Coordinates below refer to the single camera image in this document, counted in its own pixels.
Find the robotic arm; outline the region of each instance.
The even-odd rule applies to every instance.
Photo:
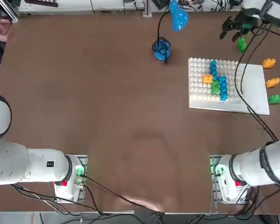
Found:
[[[220,39],[227,32],[237,30],[232,41],[235,42],[242,35],[254,32],[259,28],[259,21],[272,23],[280,28],[280,0],[243,0],[243,10],[235,18],[231,16],[222,24]]]
[[[0,96],[0,138],[11,125],[11,109]],[[54,182],[55,195],[77,202],[84,196],[84,166],[77,156],[54,149],[27,149],[0,140],[0,185],[18,182]]]
[[[224,155],[216,167],[224,203],[236,203],[250,186],[280,185],[280,141],[236,155]],[[241,195],[244,200],[246,192]]]

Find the green toy block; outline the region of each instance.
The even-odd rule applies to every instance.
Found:
[[[280,103],[280,94],[269,97],[269,104],[278,104],[278,103]]]
[[[213,81],[213,82],[211,83],[210,89],[211,89],[211,94],[212,94],[212,95],[217,95],[217,94],[219,93],[219,90],[220,90],[219,81],[218,81],[218,80]]]
[[[245,41],[245,39],[243,37],[241,37],[239,40],[238,40],[238,50],[240,52],[244,52],[244,50],[247,48],[247,43]]]

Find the black strap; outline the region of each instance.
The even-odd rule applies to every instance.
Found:
[[[67,159],[67,161],[69,162],[69,170],[67,171],[67,174],[66,174],[66,176],[64,177],[63,180],[61,180],[61,181],[55,181],[55,184],[56,184],[57,186],[60,186],[62,182],[66,182],[66,181],[68,181],[68,180],[70,179],[71,172],[72,172],[72,169],[73,169],[73,164],[72,164],[72,162],[71,162],[71,160],[70,160],[70,157],[69,157],[68,155],[64,155],[64,156],[65,156],[65,158]]]
[[[267,176],[276,184],[280,184],[280,181],[278,180],[278,178],[275,176],[269,160],[267,158],[267,154],[266,154],[266,147],[263,146],[260,150],[259,150],[259,162],[260,162],[260,167],[262,169],[264,169],[266,171]]]
[[[237,181],[241,183],[241,186],[245,186],[247,184],[246,181],[242,181],[241,179],[238,178],[238,176],[235,174],[234,169],[233,169],[233,161],[234,158],[237,156],[238,154],[232,155],[230,160],[229,160],[229,172],[230,172],[230,176],[233,179],[233,181]]]

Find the pink basket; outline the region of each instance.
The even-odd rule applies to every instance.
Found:
[[[2,42],[7,41],[9,27],[10,27],[9,20],[0,19],[0,41]]]

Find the orange block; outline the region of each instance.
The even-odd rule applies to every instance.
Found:
[[[276,63],[275,59],[268,58],[263,61],[262,66],[264,69],[271,69],[272,67],[274,67],[275,63]]]
[[[202,83],[211,84],[213,82],[213,76],[212,75],[204,75],[202,78]]]
[[[280,82],[279,78],[272,78],[266,82],[266,87],[271,88],[277,85]]]

